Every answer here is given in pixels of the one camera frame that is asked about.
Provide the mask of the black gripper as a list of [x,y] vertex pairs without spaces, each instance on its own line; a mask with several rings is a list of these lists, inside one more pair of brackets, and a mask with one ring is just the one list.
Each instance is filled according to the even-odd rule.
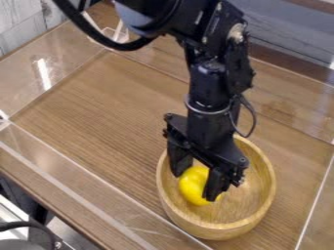
[[250,161],[237,146],[241,102],[221,106],[186,101],[189,115],[165,115],[168,154],[174,176],[180,178],[197,159],[208,168],[209,176],[202,197],[214,202],[230,186],[242,184]]

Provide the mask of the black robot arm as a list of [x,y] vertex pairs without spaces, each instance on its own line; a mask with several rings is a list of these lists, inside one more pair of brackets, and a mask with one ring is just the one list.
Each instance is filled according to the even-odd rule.
[[213,202],[245,180],[250,161],[234,137],[255,70],[244,12],[229,0],[116,0],[129,29],[156,38],[169,34],[185,48],[190,71],[189,114],[168,113],[165,137],[170,169],[180,177],[200,161],[209,168],[202,198]]

